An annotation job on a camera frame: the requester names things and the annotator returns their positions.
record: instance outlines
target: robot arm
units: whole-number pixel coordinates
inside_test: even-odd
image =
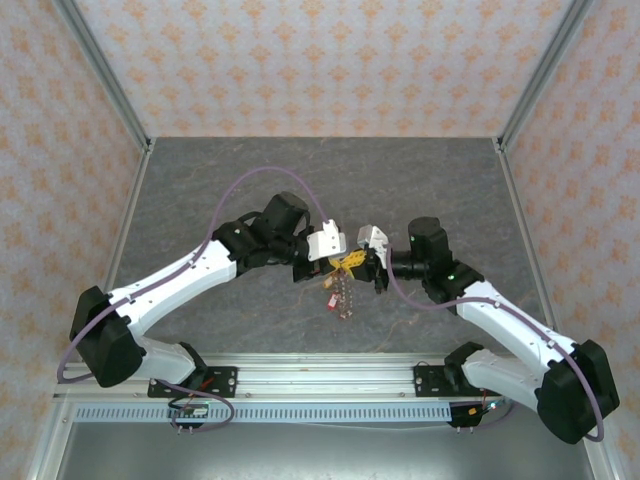
[[[567,352],[585,374],[602,416],[619,405],[613,376],[604,350],[588,340],[575,340],[540,324],[505,299],[484,277],[453,259],[447,234],[437,218],[422,217],[409,224],[411,250],[388,256],[386,235],[375,226],[360,229],[358,244],[366,252],[364,261],[351,268],[357,280],[374,281],[376,290],[386,290],[388,271],[405,280],[421,280],[435,303],[480,298],[451,305],[449,310],[482,328],[502,343],[516,358],[502,358],[475,343],[467,343],[445,359],[445,376],[456,385],[471,385],[498,392],[537,411],[544,424],[567,443],[576,443],[595,425],[595,415],[575,372],[553,348]],[[510,307],[531,326],[500,305]]]
[[[303,218],[307,225],[296,234]],[[251,269],[290,265],[293,280],[298,282],[331,271],[328,257],[345,250],[345,235],[333,220],[314,231],[307,205],[283,192],[263,212],[221,225],[198,258],[195,249],[149,277],[108,294],[98,287],[85,291],[78,301],[70,338],[110,305],[121,304],[78,344],[100,386],[117,385],[135,374],[195,389],[206,370],[195,350],[186,343],[169,345],[147,338],[147,330],[193,297]],[[189,268],[177,274],[186,264]]]

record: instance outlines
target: metal plate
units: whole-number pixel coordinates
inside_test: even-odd
[[[444,376],[443,365],[416,365],[413,367],[414,387],[416,397],[478,397],[484,395],[484,390],[475,387],[457,387]],[[499,395],[487,390],[487,396]]]
[[[238,368],[237,367],[209,367],[205,379],[213,378],[203,392],[212,393],[224,398],[234,398],[236,395],[236,386],[238,384]],[[185,394],[177,390],[173,390],[155,380],[149,382],[147,390],[149,398],[176,398],[184,397]]]
[[[451,421],[448,402],[410,403],[245,403],[235,404],[233,423],[423,423]],[[78,408],[76,423],[166,423],[173,410],[157,403],[87,403]],[[220,403],[206,404],[206,413],[180,412],[178,423],[216,423],[229,416]]]

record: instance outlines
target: orange patterned wall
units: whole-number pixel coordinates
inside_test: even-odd
[[[25,478],[139,151],[51,0],[0,2],[0,478]]]
[[[80,0],[151,136],[497,136],[570,0]]]
[[[508,152],[564,329],[607,350],[640,472],[640,8],[594,3]]]

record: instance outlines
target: purple cable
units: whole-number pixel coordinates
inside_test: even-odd
[[[236,409],[233,408],[233,405],[231,404],[231,402],[229,400],[227,400],[226,398],[224,398],[224,397],[220,397],[218,395],[214,395],[213,393],[201,392],[199,390],[191,390],[190,388],[184,388],[184,387],[181,387],[179,385],[172,385],[171,383],[165,382],[164,380],[158,380],[158,382],[160,382],[165,387],[171,388],[172,390],[177,390],[178,392],[189,393],[191,395],[196,395],[198,397],[212,398],[214,400],[217,400],[220,403],[224,403],[229,408],[229,416],[226,419],[224,419],[221,422],[214,423],[212,425],[208,425],[206,427],[199,427],[199,428],[196,428],[194,430],[191,430],[192,433],[209,432],[211,430],[215,430],[217,428],[224,427],[225,425],[230,423],[231,420],[233,420],[233,417],[236,416]],[[188,403],[185,403],[182,406],[182,408],[180,408],[179,410],[176,410],[173,413],[173,415],[171,416],[171,426],[173,428],[175,428],[176,430],[178,430],[178,431],[180,431],[180,425],[178,425],[178,423],[176,422],[176,417],[180,414],[180,412],[184,411],[187,408],[187,405],[188,405]]]
[[[571,358],[571,355],[569,355],[564,350],[564,348],[560,347],[556,342],[553,341],[551,337],[549,337],[549,335],[547,335],[536,324],[532,323],[527,317],[520,314],[517,310],[514,310],[513,308],[508,307],[507,305],[497,303],[495,300],[491,300],[490,298],[483,298],[483,297],[458,298],[457,300],[451,300],[450,302],[434,304],[434,305],[425,305],[423,303],[419,303],[419,302],[416,302],[415,300],[412,300],[402,291],[402,289],[400,288],[400,285],[398,284],[398,280],[396,279],[396,276],[393,274],[393,269],[391,268],[391,252],[392,252],[391,245],[388,244],[387,245],[387,267],[388,267],[387,272],[389,274],[389,281],[391,282],[391,285],[393,285],[393,288],[395,289],[396,293],[400,296],[400,298],[402,298],[406,303],[408,303],[412,307],[415,307],[419,310],[424,310],[426,312],[432,312],[435,310],[442,310],[444,308],[460,305],[462,303],[486,303],[487,305],[491,305],[493,307],[498,306],[498,308],[501,308],[505,312],[513,315],[515,318],[517,318],[522,323],[524,323],[527,327],[529,327],[531,330],[537,333],[540,336],[540,338],[542,338],[546,342],[549,342],[549,345],[552,345],[553,349],[557,351],[560,355],[562,355],[562,357],[567,361],[567,364],[571,367],[571,369],[574,371],[574,373],[578,377],[578,380],[580,381],[582,388],[587,394],[587,398],[589,399],[591,408],[593,409],[593,414],[596,417],[596,426],[598,427],[598,433],[595,436],[586,434],[585,437],[591,440],[592,442],[601,442],[604,439],[604,422],[602,419],[602,412],[600,411],[600,407],[598,406],[598,401],[596,400],[596,396],[593,393],[593,390],[591,388],[591,385],[589,385],[587,378],[584,376],[584,373],[582,373],[582,370],[580,370],[580,367],[578,367],[578,364],[575,362],[573,358]]]
[[[211,223],[209,224],[209,229],[207,230],[207,236],[204,238],[204,241],[202,242],[202,245],[200,245],[200,248],[198,248],[196,253],[191,258],[192,261],[194,261],[194,262],[197,261],[202,256],[204,251],[206,250],[206,248],[207,248],[207,246],[209,244],[209,241],[211,240],[211,236],[213,235],[213,232],[216,229],[216,225],[218,224],[218,217],[220,216],[220,212],[222,211],[222,207],[224,206],[224,204],[227,201],[227,199],[231,196],[231,193],[233,193],[233,191],[236,189],[236,187],[238,185],[240,185],[240,183],[242,183],[248,177],[250,177],[252,175],[255,175],[256,173],[266,172],[266,171],[274,171],[274,172],[284,173],[284,174],[289,175],[290,177],[292,177],[294,180],[296,180],[302,186],[302,188],[307,192],[307,194],[311,198],[311,201],[313,202],[313,204],[318,209],[318,212],[320,213],[320,216],[322,217],[322,221],[323,222],[328,221],[327,214],[322,209],[322,206],[320,205],[320,202],[318,201],[318,198],[315,196],[315,194],[313,193],[313,191],[311,190],[309,185],[307,185],[307,183],[301,177],[299,177],[298,175],[293,173],[291,170],[287,170],[286,168],[283,168],[283,167],[275,167],[275,166],[274,167],[272,167],[272,166],[257,167],[257,168],[254,168],[252,170],[249,170],[244,175],[240,176],[224,192],[224,194],[222,195],[222,198],[220,199],[220,202],[218,202],[218,205],[217,205],[217,207],[216,207],[216,209],[215,209],[215,211],[213,213],[213,217],[211,218]],[[107,315],[109,315],[110,313],[114,312],[116,309],[118,309],[121,306],[125,305],[130,300],[135,300],[139,296],[144,295],[145,293],[149,293],[150,291],[160,287],[161,285],[164,285],[165,283],[170,282],[171,280],[173,280],[174,278],[178,277],[183,272],[188,270],[189,267],[190,267],[190,264],[189,263],[185,263],[180,268],[178,268],[174,272],[170,273],[166,277],[161,278],[160,280],[157,280],[154,283],[152,283],[150,285],[147,285],[146,287],[141,288],[140,290],[136,290],[134,293],[132,293],[130,295],[129,298],[122,298],[122,299],[118,300],[116,303],[114,303],[113,305],[110,305],[109,307],[105,308],[102,312],[100,312],[82,330],[80,330],[80,332],[78,332],[78,334],[75,336],[75,338],[71,341],[71,343],[69,344],[67,349],[62,354],[62,359],[60,360],[60,364],[58,365],[58,370],[56,372],[57,377],[58,377],[58,383],[77,383],[77,382],[81,382],[83,380],[87,380],[87,379],[93,377],[93,374],[91,374],[91,373],[88,373],[88,374],[85,374],[85,375],[80,375],[80,376],[74,377],[74,378],[65,378],[65,376],[64,376],[64,369],[66,368],[67,363],[69,363],[69,359],[71,358],[71,355],[73,355],[73,351],[76,349],[78,344],[82,341],[82,339],[87,335],[87,333],[89,333],[98,323],[100,323],[102,320],[104,320],[104,318]],[[202,393],[202,392],[197,392],[196,390],[187,390],[186,393],[193,393],[194,395],[199,395],[199,393]]]

